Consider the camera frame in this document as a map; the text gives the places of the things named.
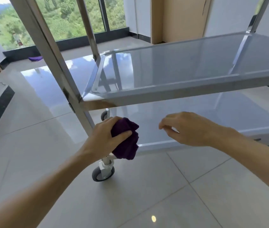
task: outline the purple cloth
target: purple cloth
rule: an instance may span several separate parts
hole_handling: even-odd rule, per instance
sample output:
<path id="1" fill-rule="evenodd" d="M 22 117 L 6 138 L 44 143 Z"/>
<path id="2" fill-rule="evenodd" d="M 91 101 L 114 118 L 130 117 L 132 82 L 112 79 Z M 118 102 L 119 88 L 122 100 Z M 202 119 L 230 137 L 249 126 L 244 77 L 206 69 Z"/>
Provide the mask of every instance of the purple cloth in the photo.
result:
<path id="1" fill-rule="evenodd" d="M 37 62 L 37 61 L 40 61 L 42 59 L 42 56 L 38 56 L 38 57 L 28 57 L 29 60 L 31 62 Z"/>
<path id="2" fill-rule="evenodd" d="M 128 118 L 122 118 L 118 120 L 111 129 L 111 136 L 115 137 L 125 131 L 131 130 L 132 135 L 123 141 L 120 145 L 118 145 L 112 153 L 118 158 L 125 158 L 128 160 L 132 160 L 135 157 L 136 151 L 139 148 L 137 146 L 137 141 L 139 139 L 139 134 L 136 130 L 139 126 L 130 121 Z"/>

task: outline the cart frame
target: cart frame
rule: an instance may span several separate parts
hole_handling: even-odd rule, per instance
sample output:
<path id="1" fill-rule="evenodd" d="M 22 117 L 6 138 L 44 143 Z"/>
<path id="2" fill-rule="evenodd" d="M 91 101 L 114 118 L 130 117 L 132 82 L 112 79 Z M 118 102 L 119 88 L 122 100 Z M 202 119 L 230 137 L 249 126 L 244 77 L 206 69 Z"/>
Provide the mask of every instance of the cart frame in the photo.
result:
<path id="1" fill-rule="evenodd" d="M 87 135 L 90 136 L 95 125 L 88 110 L 93 110 L 95 108 L 93 108 L 92 105 L 89 105 L 88 102 L 85 102 L 83 100 L 83 97 L 85 97 L 85 93 L 87 93 L 93 87 L 92 85 L 94 83 L 93 82 L 94 78 L 92 81 L 88 82 L 87 89 L 82 97 L 72 78 L 70 71 L 68 70 L 68 67 L 62 57 L 62 54 L 59 51 L 59 48 L 53 38 L 53 35 L 51 34 L 45 22 L 45 19 L 42 16 L 42 13 L 36 3 L 36 0 L 10 0 L 10 1 L 13 7 L 15 8 L 15 11 L 17 12 L 19 18 L 22 20 L 26 30 L 28 31 L 31 38 L 33 39 L 35 45 L 37 46 L 37 49 L 39 50 L 40 54 L 43 56 L 56 82 L 58 83 L 66 99 L 68 100 L 69 106 L 71 107 L 73 112 L 76 114 L 77 118 L 79 119 Z M 233 61 L 233 67 L 231 68 L 229 74 L 232 73 L 233 69 L 237 67 L 239 61 L 242 59 L 243 50 L 247 45 L 247 41 L 250 38 L 250 34 L 254 34 L 256 32 L 258 24 L 260 23 L 260 20 L 266 10 L 268 3 L 269 3 L 269 0 L 263 1 L 262 6 L 259 10 L 259 13 L 257 14 L 257 17 L 253 25 L 249 26 L 249 28 L 247 29 L 246 34 L 241 44 L 239 45 L 238 52 L 235 55 L 235 59 Z M 91 22 L 87 13 L 85 0 L 77 0 L 77 4 L 78 4 L 79 11 L 81 13 L 81 17 L 82 17 L 82 20 L 83 20 L 83 23 L 87 32 L 87 37 L 91 46 L 93 58 L 96 62 L 97 67 L 102 67 L 102 63 L 104 61 L 101 58 L 98 51 L 98 47 L 95 41 Z M 114 69 L 115 70 L 117 69 L 116 78 L 117 78 L 117 86 L 119 86 L 120 77 L 119 77 L 119 72 L 117 68 L 117 60 L 116 60 L 116 57 L 114 56 L 113 56 L 113 65 L 114 65 Z M 104 87 L 108 88 L 109 84 L 105 80 L 106 77 L 102 72 L 103 72 L 102 69 L 98 69 L 98 73 L 96 73 L 96 75 L 99 75 L 101 77 L 102 82 L 104 82 Z M 204 93 L 202 90 L 200 90 L 200 93 L 197 95 L 200 95 L 200 94 L 207 94 L 207 93 Z M 124 105 L 130 105 L 130 104 L 135 104 L 135 103 L 136 102 L 131 102 L 127 104 L 125 99 L 123 100 Z M 103 104 L 103 105 L 99 105 L 97 108 L 109 108 L 109 107 L 111 107 L 110 104 Z M 256 135 L 253 138 L 256 141 L 269 145 L 269 134 Z M 101 171 L 101 178 L 103 180 L 109 178 L 113 174 L 112 173 L 112 171 L 114 171 L 112 170 L 113 164 L 114 164 L 113 159 L 115 159 L 115 156 L 112 154 L 112 155 L 102 158 L 102 160 L 99 163 L 99 169 Z"/>

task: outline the glossy tile floor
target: glossy tile floor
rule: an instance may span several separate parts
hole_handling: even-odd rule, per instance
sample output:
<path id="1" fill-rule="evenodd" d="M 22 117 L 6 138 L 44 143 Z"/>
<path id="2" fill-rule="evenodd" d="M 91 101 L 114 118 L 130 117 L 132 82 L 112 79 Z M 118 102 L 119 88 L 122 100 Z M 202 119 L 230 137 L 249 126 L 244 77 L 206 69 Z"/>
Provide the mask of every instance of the glossy tile floor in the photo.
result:
<path id="1" fill-rule="evenodd" d="M 123 38 L 99 50 L 145 45 Z M 89 54 L 90 48 L 63 52 L 65 60 Z M 44 75 L 36 85 L 23 75 L 44 65 L 19 61 L 0 74 L 16 92 L 0 120 L 0 202 L 54 170 L 87 138 L 59 89 L 46 91 Z M 268 87 L 242 92 L 269 111 Z M 91 112 L 95 122 L 101 112 Z M 269 227 L 269 188 L 218 150 L 117 160 L 114 176 L 103 183 L 91 178 L 96 166 L 74 180 L 39 227 Z"/>

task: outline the stainless steel cart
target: stainless steel cart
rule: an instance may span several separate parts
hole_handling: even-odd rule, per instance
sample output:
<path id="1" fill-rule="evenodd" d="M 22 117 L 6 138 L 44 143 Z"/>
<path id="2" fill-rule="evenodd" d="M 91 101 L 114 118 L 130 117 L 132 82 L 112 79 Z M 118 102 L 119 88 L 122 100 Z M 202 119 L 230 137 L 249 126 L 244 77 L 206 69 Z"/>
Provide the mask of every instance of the stainless steel cart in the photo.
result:
<path id="1" fill-rule="evenodd" d="M 84 0 L 77 0 L 93 57 L 80 93 L 35 0 L 11 0 L 46 64 L 88 135 L 89 110 L 128 117 L 140 125 L 137 155 L 180 145 L 157 129 L 166 114 L 193 111 L 269 145 L 269 113 L 240 89 L 269 85 L 269 37 L 255 34 L 269 0 L 246 32 L 98 53 Z M 94 170 L 95 181 L 114 173 L 113 154 Z"/>

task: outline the purple rag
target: purple rag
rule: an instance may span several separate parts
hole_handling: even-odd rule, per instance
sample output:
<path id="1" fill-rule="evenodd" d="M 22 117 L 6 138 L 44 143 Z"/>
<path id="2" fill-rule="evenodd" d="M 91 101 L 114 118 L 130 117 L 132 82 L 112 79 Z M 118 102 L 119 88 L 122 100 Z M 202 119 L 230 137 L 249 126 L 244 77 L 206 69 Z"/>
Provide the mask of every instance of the purple rag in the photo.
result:
<path id="1" fill-rule="evenodd" d="M 37 61 L 40 61 L 42 59 L 42 56 L 38 56 L 38 57 L 28 57 L 29 60 L 31 62 L 37 62 Z"/>
<path id="2" fill-rule="evenodd" d="M 115 137 L 125 131 L 131 130 L 132 135 L 130 135 L 129 138 L 127 138 L 125 141 L 122 141 L 121 144 L 119 144 L 112 153 L 118 158 L 125 158 L 128 160 L 132 160 L 135 157 L 136 151 L 139 148 L 137 146 L 137 141 L 139 139 L 139 134 L 136 132 L 136 130 L 139 128 L 139 126 L 130 121 L 128 118 L 122 118 L 118 120 L 114 126 L 111 129 L 111 136 Z"/>

